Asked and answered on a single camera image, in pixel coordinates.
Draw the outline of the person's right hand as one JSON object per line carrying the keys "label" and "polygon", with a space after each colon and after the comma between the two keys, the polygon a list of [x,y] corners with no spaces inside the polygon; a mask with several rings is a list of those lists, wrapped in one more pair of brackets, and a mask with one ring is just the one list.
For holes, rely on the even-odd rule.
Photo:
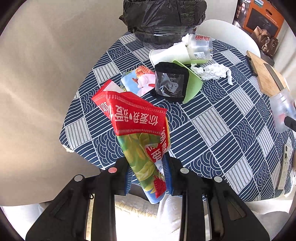
{"label": "person's right hand", "polygon": [[294,150],[293,156],[292,156],[292,170],[296,171],[296,150]]}

